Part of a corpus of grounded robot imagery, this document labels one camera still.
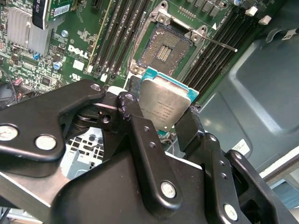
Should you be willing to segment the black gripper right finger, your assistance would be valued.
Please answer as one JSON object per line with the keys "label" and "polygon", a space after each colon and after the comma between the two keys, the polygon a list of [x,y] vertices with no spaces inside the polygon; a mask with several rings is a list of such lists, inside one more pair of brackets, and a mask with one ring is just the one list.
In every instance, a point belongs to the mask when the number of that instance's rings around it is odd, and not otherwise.
{"label": "black gripper right finger", "polygon": [[189,107],[175,129],[186,160],[201,167],[201,206],[209,224],[280,223],[274,192],[243,155],[222,151],[218,139],[204,131],[197,108]]}

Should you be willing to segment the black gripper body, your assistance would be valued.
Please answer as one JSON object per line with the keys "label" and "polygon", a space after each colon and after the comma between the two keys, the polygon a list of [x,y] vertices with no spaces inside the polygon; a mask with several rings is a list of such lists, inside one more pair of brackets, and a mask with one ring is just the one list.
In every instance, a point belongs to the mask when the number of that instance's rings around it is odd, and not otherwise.
{"label": "black gripper body", "polygon": [[167,154],[183,193],[171,217],[160,219],[144,206],[129,151],[98,165],[66,184],[50,210],[51,224],[214,224],[215,205],[205,193],[204,171]]}

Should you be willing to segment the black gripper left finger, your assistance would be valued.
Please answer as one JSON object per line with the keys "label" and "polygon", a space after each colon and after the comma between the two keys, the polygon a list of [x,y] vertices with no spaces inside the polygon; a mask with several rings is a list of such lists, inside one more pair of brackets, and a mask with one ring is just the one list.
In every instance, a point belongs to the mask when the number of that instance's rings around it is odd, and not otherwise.
{"label": "black gripper left finger", "polygon": [[[0,155],[9,159],[7,171],[29,177],[53,174],[65,153],[65,138],[77,112],[101,102],[106,91],[84,79],[0,112],[0,127],[12,132],[0,139]],[[154,214],[173,214],[182,193],[153,126],[135,96],[121,92],[115,99],[116,123],[128,138],[121,151],[131,150],[143,204]]]}

